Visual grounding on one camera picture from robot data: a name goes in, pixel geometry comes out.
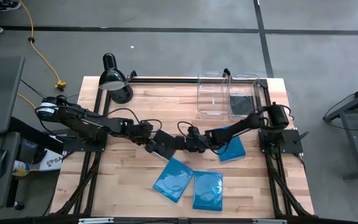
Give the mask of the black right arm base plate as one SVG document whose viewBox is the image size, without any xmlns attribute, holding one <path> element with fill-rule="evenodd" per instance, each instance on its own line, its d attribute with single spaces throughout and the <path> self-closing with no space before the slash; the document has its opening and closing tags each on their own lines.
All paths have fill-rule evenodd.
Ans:
<svg viewBox="0 0 358 224">
<path fill-rule="evenodd" d="M 259 143 L 262 153 L 265 154 L 299 154 L 303 153 L 301 142 L 293 142 L 300 133 L 296 129 L 284 129 L 274 133 L 264 129 L 259 130 Z"/>
</svg>

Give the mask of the black clamp lever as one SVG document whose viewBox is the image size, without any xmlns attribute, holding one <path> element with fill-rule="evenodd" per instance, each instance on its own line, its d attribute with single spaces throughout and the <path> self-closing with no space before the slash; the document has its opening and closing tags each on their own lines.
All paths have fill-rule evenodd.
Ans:
<svg viewBox="0 0 358 224">
<path fill-rule="evenodd" d="M 294 142 L 295 144 L 300 143 L 300 142 L 301 142 L 301 140 L 302 140 L 303 138 L 305 138 L 308 134 L 309 134 L 309 132 L 308 132 L 308 131 L 306 131 L 306 132 L 302 133 L 302 134 L 301 134 L 301 135 L 299 135 L 296 139 L 294 139 L 294 140 L 293 140 L 293 142 Z"/>
</svg>

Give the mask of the clear black CD jewel case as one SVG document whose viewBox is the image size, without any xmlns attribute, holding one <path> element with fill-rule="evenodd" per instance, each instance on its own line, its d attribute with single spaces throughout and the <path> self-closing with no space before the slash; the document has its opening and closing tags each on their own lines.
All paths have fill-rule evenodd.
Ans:
<svg viewBox="0 0 358 224">
<path fill-rule="evenodd" d="M 248 115 L 254 111 L 254 97 L 250 95 L 231 95 L 231 113 L 235 116 Z"/>
<path fill-rule="evenodd" d="M 170 160 L 176 151 L 175 137 L 162 130 L 157 131 L 157 133 L 163 133 L 163 143 L 158 144 L 158 148 L 154 151 L 154 153 L 166 160 Z"/>
</svg>

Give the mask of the silver aluminium rail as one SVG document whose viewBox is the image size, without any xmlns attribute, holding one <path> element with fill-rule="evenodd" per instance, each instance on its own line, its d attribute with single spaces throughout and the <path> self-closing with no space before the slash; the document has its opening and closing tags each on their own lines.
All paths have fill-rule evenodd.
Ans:
<svg viewBox="0 0 358 224">
<path fill-rule="evenodd" d="M 78 220 L 78 224 L 114 224 L 114 218 L 113 217 L 81 218 Z"/>
<path fill-rule="evenodd" d="M 258 219 L 253 219 L 252 224 L 288 224 L 288 223 L 286 220 L 258 218 Z"/>
</svg>

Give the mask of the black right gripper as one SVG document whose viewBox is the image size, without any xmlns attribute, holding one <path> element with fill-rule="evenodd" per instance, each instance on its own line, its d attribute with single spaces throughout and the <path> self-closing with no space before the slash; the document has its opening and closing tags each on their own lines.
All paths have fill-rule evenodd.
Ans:
<svg viewBox="0 0 358 224">
<path fill-rule="evenodd" d="M 199 129 L 195 126 L 190 126 L 186 137 L 175 136 L 175 150 L 204 153 L 206 144 L 203 136 L 200 135 Z"/>
</svg>

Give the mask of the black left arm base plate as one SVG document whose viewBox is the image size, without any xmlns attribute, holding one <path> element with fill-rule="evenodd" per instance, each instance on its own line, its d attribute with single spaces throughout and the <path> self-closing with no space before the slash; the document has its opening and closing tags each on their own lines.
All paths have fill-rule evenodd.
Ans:
<svg viewBox="0 0 358 224">
<path fill-rule="evenodd" d="M 67 152 L 102 152 L 105 150 L 108 138 L 106 133 L 96 133 L 89 136 L 72 129 L 58 129 L 53 132 L 55 137 L 63 142 L 63 150 Z"/>
</svg>

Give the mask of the black desk lamp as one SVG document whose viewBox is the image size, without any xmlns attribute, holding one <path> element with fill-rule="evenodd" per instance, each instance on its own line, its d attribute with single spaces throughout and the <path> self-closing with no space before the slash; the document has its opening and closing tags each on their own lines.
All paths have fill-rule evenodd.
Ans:
<svg viewBox="0 0 358 224">
<path fill-rule="evenodd" d="M 116 58 L 112 53 L 103 55 L 104 72 L 99 79 L 99 89 L 106 90 L 108 97 L 117 104 L 131 101 L 133 90 L 127 77 L 118 69 Z"/>
</svg>

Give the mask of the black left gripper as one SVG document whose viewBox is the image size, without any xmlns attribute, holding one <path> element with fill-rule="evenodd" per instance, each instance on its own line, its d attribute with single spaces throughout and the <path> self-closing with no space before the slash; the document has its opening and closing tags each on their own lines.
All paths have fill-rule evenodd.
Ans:
<svg viewBox="0 0 358 224">
<path fill-rule="evenodd" d="M 141 121 L 140 124 L 134 125 L 134 143 L 138 146 L 145 144 L 148 153 L 153 153 L 158 148 L 158 144 L 163 143 L 163 133 L 155 133 L 149 141 L 153 128 L 148 121 Z"/>
</svg>

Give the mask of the black aluminium table frame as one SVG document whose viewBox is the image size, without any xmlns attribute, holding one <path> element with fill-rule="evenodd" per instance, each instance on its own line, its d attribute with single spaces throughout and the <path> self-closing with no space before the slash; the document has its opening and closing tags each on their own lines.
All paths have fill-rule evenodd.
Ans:
<svg viewBox="0 0 358 224">
<path fill-rule="evenodd" d="M 185 77 L 135 77 L 133 99 L 111 103 L 114 117 L 156 119 L 172 135 L 192 123 L 201 131 L 232 124 L 232 119 L 201 119 L 197 111 L 197 80 Z M 246 150 L 242 159 L 220 162 L 217 155 L 178 151 L 175 158 L 194 170 L 223 175 L 223 210 L 193 209 L 193 186 L 177 203 L 153 189 L 166 162 L 143 147 L 122 138 L 109 138 L 96 178 L 91 214 L 94 217 L 272 218 L 274 216 L 265 156 L 257 131 L 241 136 Z"/>
</svg>

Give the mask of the yellow labelled bottle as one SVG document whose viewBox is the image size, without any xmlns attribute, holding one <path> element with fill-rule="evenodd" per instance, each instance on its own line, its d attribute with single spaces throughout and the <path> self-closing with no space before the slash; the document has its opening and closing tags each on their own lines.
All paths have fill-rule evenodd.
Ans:
<svg viewBox="0 0 358 224">
<path fill-rule="evenodd" d="M 30 172 L 30 164 L 22 161 L 14 161 L 12 174 L 17 177 L 25 177 Z"/>
</svg>

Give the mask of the blue Blu-ray case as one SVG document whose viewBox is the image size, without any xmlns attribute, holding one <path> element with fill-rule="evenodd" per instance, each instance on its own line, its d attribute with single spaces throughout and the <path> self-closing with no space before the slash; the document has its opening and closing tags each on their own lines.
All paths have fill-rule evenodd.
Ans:
<svg viewBox="0 0 358 224">
<path fill-rule="evenodd" d="M 223 210 L 223 175 L 219 172 L 195 171 L 193 209 Z"/>
<path fill-rule="evenodd" d="M 181 161 L 171 158 L 153 185 L 153 189 L 177 203 L 183 195 L 194 170 Z"/>
<path fill-rule="evenodd" d="M 246 150 L 239 136 L 232 138 L 219 149 L 211 151 L 218 156 L 220 162 L 234 161 L 246 156 Z"/>
</svg>

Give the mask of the clear plastic bin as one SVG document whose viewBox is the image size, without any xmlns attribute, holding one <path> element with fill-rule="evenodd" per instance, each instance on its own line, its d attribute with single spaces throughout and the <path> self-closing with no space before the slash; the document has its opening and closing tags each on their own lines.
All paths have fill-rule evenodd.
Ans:
<svg viewBox="0 0 358 224">
<path fill-rule="evenodd" d="M 197 111 L 201 119 L 224 119 L 229 113 L 229 76 L 201 72 L 197 81 Z"/>
<path fill-rule="evenodd" d="M 257 107 L 257 97 L 256 93 L 257 82 L 259 77 L 254 74 L 245 74 L 245 75 L 236 75 L 232 74 L 229 76 L 229 98 L 231 95 L 250 95 L 254 97 L 254 109 Z M 230 99 L 229 99 L 229 109 L 230 117 L 233 120 L 240 120 L 246 118 L 248 115 L 235 116 L 231 113 Z"/>
</svg>

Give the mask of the white printed box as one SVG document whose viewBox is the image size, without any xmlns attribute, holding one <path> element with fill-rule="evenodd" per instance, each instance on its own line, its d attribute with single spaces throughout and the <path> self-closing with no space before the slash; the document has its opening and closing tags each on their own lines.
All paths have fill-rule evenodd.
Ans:
<svg viewBox="0 0 358 224">
<path fill-rule="evenodd" d="M 39 162 L 38 170 L 41 172 L 60 170 L 63 163 L 63 155 L 46 149 L 46 155 Z"/>
</svg>

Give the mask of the black support beam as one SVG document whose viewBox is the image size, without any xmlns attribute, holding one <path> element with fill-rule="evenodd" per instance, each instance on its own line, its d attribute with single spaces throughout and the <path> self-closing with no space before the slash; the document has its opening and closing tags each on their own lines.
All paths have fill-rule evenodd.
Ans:
<svg viewBox="0 0 358 224">
<path fill-rule="evenodd" d="M 50 137 L 48 134 L 39 131 L 38 129 L 29 126 L 25 122 L 12 117 L 9 122 L 9 132 L 18 132 L 21 136 L 34 143 L 41 144 L 50 151 L 62 154 L 63 143 Z"/>
</svg>

